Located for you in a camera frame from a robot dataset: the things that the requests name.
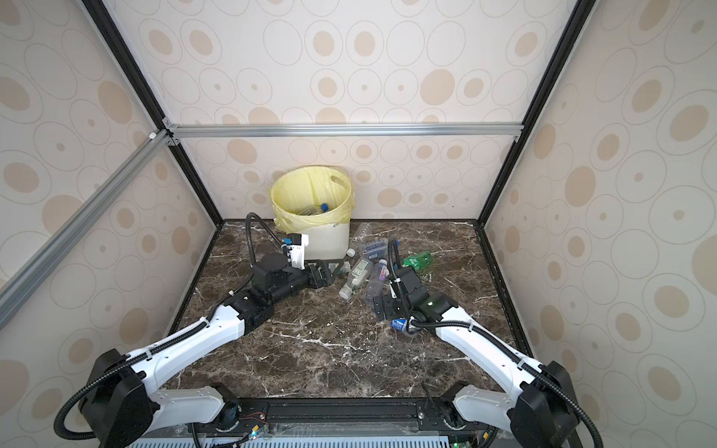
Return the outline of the horizontal aluminium rail back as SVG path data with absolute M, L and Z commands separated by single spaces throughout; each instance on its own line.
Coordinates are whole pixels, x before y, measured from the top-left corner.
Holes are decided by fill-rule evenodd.
M 344 124 L 170 124 L 178 138 L 283 138 L 283 137 L 409 137 L 409 136 L 511 136 L 522 134 L 519 122 L 447 123 L 344 123 Z

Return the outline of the aluminium rail left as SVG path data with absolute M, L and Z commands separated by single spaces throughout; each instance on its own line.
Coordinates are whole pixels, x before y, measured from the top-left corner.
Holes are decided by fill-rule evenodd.
M 17 315 L 48 276 L 128 188 L 155 153 L 168 146 L 166 130 L 158 130 L 85 202 L 1 290 L 1 326 Z

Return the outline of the clear crushed bottle white cap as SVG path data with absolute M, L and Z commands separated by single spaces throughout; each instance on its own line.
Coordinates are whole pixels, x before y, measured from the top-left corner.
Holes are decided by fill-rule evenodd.
M 360 256 L 364 252 L 365 242 L 371 230 L 372 224 L 370 222 L 362 222 L 358 225 L 356 231 L 354 231 L 353 235 L 349 238 L 347 257 L 354 258 L 356 255 Z

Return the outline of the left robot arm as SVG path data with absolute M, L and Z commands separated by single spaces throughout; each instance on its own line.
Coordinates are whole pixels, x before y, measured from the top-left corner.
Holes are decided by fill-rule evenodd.
M 127 447 L 156 429 L 182 424 L 231 427 L 240 403 L 222 386 L 165 390 L 164 384 L 190 364 L 253 332 L 274 316 L 276 305 L 305 289 L 333 284 L 335 274 L 317 247 L 323 238 L 303 230 L 270 237 L 279 250 L 256 257 L 245 219 L 251 276 L 213 311 L 190 326 L 126 355 L 112 349 L 97 358 L 87 384 L 61 406 L 54 433 L 67 441 L 99 440 L 103 447 Z

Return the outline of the black frame post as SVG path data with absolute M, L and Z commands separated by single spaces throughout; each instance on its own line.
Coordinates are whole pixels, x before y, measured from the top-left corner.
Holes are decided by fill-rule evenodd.
M 597 4 L 596 0 L 579 0 L 575 3 L 571 16 L 563 29 L 558 44 L 548 62 L 545 73 L 538 84 L 526 116 L 522 121 L 523 129 L 520 136 L 513 142 L 510 150 L 502 163 L 499 174 L 487 196 L 487 201 L 477 219 L 477 228 L 484 229 L 492 215 L 496 205 L 502 196 L 502 192 L 510 179 L 521 154 L 526 147 L 530 136 L 533 134 L 541 114 L 550 98 L 563 69 L 567 65 L 571 53 L 574 50 L 579 37 L 586 27 L 593 10 Z
M 154 91 L 151 89 L 143 71 L 137 64 L 136 58 L 132 55 L 119 28 L 117 28 L 114 20 L 110 17 L 108 7 L 103 1 L 94 0 L 83 0 L 80 1 L 80 4 L 87 10 L 91 22 L 95 25 L 99 35 L 105 41 L 106 46 L 108 46 L 114 59 L 118 63 L 123 75 L 129 81 L 134 94 L 139 99 L 145 112 L 149 115 L 152 123 L 160 131 L 168 132 L 172 138 L 169 149 L 175 161 L 189 181 L 193 192 L 196 194 L 205 212 L 207 212 L 210 220 L 216 228 L 219 228 L 223 224 L 224 219 L 220 212 L 218 212 L 218 207 L 216 207 L 214 201 L 210 198 L 208 190 L 203 181 L 201 181 L 187 151 L 170 130 L 168 117 L 164 113 L 164 109 L 160 105 Z

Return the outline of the black frame post left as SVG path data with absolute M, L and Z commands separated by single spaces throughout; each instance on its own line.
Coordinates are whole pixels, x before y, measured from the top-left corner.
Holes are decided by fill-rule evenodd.
M 137 64 L 136 58 L 132 55 L 119 28 L 117 28 L 114 20 L 110 17 L 108 7 L 103 1 L 94 0 L 83 0 L 80 1 L 80 4 L 87 10 L 91 22 L 95 25 L 99 35 L 105 41 L 106 46 L 108 46 L 114 59 L 118 63 L 123 75 L 129 81 L 134 94 L 139 99 L 145 112 L 149 115 L 152 123 L 160 131 L 168 132 L 172 138 L 169 149 L 175 161 L 189 181 L 193 192 L 196 194 L 205 212 L 207 212 L 210 220 L 216 228 L 219 228 L 223 224 L 224 219 L 220 212 L 218 212 L 218 207 L 216 207 L 214 201 L 210 198 L 208 190 L 203 181 L 201 181 L 187 151 L 170 130 L 168 117 L 164 113 L 164 109 L 160 105 L 154 91 L 151 89 L 143 71 Z

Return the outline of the black frame post right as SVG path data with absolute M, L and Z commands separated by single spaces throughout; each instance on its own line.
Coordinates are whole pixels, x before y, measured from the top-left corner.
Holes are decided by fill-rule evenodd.
M 499 174 L 487 196 L 487 201 L 477 219 L 477 228 L 484 229 L 492 215 L 496 205 L 502 196 L 502 192 L 510 179 L 521 154 L 526 147 L 530 136 L 533 134 L 541 114 L 550 98 L 563 69 L 567 65 L 571 53 L 574 50 L 579 37 L 586 27 L 593 10 L 597 4 L 596 0 L 579 0 L 575 3 L 571 16 L 563 29 L 558 44 L 548 62 L 545 73 L 538 84 L 526 116 L 522 121 L 523 129 L 520 136 L 513 142 L 510 150 L 502 163 Z

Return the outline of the yellow bin liner bag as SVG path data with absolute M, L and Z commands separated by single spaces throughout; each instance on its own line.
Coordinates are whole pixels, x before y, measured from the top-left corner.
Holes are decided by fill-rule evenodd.
M 304 166 L 280 177 L 270 190 L 274 223 L 284 233 L 348 223 L 355 209 L 350 177 L 330 166 Z M 299 213 L 309 205 L 326 203 L 330 211 L 310 217 Z

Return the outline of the clear bottle purple label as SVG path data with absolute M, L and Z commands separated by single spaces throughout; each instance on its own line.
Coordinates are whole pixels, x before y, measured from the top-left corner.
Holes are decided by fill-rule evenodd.
M 379 297 L 383 293 L 387 277 L 388 262 L 385 259 L 379 259 L 379 261 L 373 265 L 373 270 L 369 276 L 364 299 L 366 304 L 372 306 L 373 299 L 375 297 Z

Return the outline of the Pepsi bottle blue cap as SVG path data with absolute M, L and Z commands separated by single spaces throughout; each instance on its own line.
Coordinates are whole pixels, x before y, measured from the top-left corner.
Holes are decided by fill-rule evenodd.
M 393 319 L 390 322 L 390 327 L 394 330 L 397 330 L 397 332 L 401 332 L 402 334 L 413 337 L 414 334 L 410 330 L 410 321 L 406 318 L 396 318 Z

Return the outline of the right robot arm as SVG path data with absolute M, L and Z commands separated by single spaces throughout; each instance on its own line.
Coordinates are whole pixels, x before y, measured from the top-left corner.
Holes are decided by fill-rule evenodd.
M 594 446 L 604 440 L 580 406 L 567 370 L 542 364 L 505 343 L 444 293 L 431 293 L 411 266 L 383 268 L 389 290 L 373 297 L 378 320 L 407 333 L 425 330 L 452 345 L 487 373 L 500 391 L 461 386 L 448 399 L 459 425 L 482 423 L 510 432 L 523 447 L 561 447 L 585 426 Z

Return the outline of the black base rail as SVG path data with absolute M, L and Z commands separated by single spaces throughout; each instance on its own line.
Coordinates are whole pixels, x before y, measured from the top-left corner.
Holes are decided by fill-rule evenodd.
M 103 447 L 126 447 L 146 433 L 188 425 L 242 441 L 254 427 L 285 424 L 407 424 L 442 435 L 474 434 L 495 427 L 526 447 L 559 447 L 578 419 L 558 398 L 528 388 L 517 399 L 458 382 L 444 395 L 378 399 L 241 399 L 222 385 L 187 390 L 138 390 L 111 399 L 84 399 L 80 412 Z

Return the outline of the clear bottle blue cap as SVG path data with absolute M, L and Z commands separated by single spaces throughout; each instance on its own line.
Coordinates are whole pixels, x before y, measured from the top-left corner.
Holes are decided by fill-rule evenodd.
M 299 215 L 303 217 L 310 217 L 315 215 L 322 215 L 330 211 L 330 207 L 326 203 L 321 205 L 309 205 L 304 208 Z

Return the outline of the clear bottle pale green cap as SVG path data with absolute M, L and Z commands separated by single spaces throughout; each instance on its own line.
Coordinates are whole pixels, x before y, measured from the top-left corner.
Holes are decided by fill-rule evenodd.
M 373 270 L 373 262 L 360 258 L 347 275 L 345 285 L 339 290 L 339 297 L 349 300 L 354 293 L 368 280 Z

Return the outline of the soda water bottle blue cap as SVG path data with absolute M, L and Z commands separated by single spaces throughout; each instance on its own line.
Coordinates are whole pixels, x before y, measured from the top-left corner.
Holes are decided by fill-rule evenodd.
M 388 238 L 375 239 L 368 243 L 362 243 L 360 253 L 362 257 L 369 259 L 369 261 L 379 261 L 379 259 L 387 261 L 388 254 L 392 252 L 393 248 L 398 248 L 399 246 L 399 243 L 394 243 Z

